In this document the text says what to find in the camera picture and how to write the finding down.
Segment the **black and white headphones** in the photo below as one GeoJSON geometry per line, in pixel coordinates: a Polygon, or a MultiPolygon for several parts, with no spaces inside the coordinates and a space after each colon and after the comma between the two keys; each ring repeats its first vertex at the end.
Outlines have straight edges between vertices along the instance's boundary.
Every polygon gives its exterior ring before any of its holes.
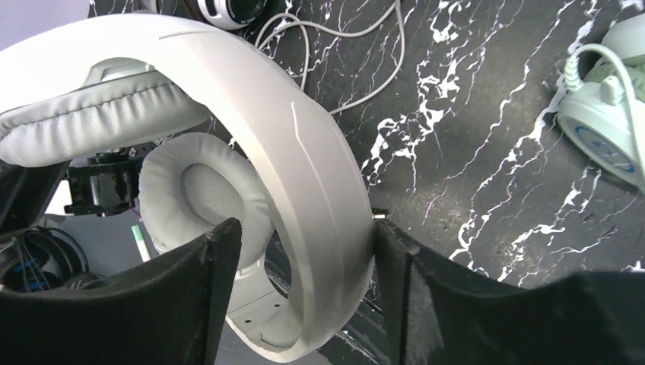
{"type": "Polygon", "coordinates": [[[266,0],[171,1],[175,9],[170,15],[234,31],[258,19],[267,3],[266,0]]]}

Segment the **grey white headphones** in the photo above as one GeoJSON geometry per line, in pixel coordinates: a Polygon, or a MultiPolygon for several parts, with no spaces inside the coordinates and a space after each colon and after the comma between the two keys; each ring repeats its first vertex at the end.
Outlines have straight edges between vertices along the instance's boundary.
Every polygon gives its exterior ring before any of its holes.
{"type": "Polygon", "coordinates": [[[239,219],[226,320],[289,363],[354,315],[373,273],[360,170],[329,112],[247,41],[150,13],[66,24],[1,52],[1,159],[46,167],[162,138],[139,178],[164,254],[239,219]]]}

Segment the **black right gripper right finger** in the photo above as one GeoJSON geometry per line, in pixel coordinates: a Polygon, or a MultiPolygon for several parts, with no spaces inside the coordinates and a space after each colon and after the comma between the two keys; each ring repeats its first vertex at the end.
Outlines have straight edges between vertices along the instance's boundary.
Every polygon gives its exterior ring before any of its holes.
{"type": "Polygon", "coordinates": [[[644,275],[582,271],[534,289],[477,274],[394,223],[373,232],[394,364],[642,364],[644,275]]]}

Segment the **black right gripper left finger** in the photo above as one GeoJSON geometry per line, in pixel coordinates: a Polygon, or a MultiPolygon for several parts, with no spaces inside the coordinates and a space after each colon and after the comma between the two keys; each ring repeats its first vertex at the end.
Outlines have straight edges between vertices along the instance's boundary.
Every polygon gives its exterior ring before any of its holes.
{"type": "Polygon", "coordinates": [[[229,218],[84,289],[1,293],[3,364],[213,364],[241,248],[229,218]]]}

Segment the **mint green headphones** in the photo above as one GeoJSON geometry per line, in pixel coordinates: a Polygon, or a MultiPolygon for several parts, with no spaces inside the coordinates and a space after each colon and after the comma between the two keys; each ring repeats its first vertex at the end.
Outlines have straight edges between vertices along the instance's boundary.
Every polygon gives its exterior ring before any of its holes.
{"type": "Polygon", "coordinates": [[[591,160],[644,189],[644,24],[617,23],[601,43],[576,49],[564,65],[567,95],[557,121],[591,160]]]}

